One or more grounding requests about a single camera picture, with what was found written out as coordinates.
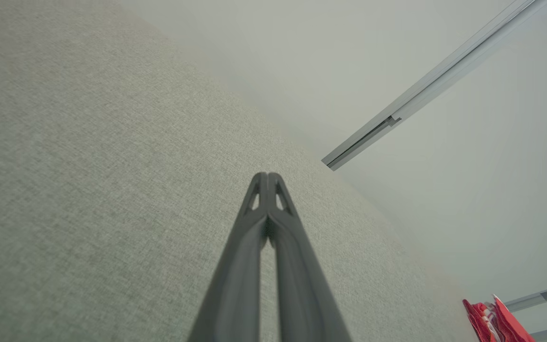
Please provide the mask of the red basketball jersey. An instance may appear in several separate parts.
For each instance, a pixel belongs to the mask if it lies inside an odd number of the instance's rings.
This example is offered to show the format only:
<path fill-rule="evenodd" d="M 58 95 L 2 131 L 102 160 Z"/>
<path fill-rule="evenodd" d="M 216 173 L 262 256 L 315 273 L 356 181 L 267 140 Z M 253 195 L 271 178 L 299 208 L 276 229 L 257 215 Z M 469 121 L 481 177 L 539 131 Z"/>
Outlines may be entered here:
<path fill-rule="evenodd" d="M 488 321 L 484 320 L 485 306 L 483 303 L 471 304 L 466 299 L 462 300 L 468 319 L 478 336 L 479 342 L 498 342 L 494 332 L 489 327 Z"/>

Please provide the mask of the red shorts with white stripe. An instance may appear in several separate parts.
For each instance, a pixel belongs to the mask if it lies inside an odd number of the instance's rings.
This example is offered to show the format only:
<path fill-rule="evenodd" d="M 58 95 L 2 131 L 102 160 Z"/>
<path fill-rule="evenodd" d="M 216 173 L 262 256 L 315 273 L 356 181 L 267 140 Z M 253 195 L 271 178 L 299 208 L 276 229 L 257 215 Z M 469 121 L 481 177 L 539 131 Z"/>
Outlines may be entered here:
<path fill-rule="evenodd" d="M 536 342 L 526 329 L 518 322 L 508 308 L 495 295 L 494 310 L 497 320 L 497 327 L 504 336 L 505 342 Z"/>

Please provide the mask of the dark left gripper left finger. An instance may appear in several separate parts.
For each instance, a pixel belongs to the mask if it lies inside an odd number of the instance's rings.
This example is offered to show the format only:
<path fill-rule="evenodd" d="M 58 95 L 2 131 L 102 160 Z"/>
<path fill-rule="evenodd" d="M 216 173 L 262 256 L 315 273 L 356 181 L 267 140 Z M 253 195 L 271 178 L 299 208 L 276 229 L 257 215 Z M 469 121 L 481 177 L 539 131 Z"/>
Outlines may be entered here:
<path fill-rule="evenodd" d="M 258 342 L 267 173 L 254 175 L 188 342 Z"/>

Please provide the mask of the grey wall partition post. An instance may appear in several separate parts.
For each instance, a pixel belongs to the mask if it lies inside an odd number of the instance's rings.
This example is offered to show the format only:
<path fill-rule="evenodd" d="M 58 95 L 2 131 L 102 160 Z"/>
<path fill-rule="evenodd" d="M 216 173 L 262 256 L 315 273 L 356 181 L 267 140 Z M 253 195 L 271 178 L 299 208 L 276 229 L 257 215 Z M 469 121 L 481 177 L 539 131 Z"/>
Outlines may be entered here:
<path fill-rule="evenodd" d="M 456 84 L 495 44 L 546 5 L 547 0 L 513 0 L 416 84 L 328 153 L 321 162 L 333 171 L 347 164 Z"/>

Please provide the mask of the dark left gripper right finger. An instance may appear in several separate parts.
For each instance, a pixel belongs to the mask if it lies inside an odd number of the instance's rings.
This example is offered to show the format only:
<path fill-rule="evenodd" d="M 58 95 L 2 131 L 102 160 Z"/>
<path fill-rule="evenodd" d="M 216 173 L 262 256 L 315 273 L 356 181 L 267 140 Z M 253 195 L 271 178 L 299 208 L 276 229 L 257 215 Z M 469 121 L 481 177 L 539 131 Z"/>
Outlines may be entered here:
<path fill-rule="evenodd" d="M 350 333 L 282 176 L 268 175 L 282 342 L 351 342 Z"/>

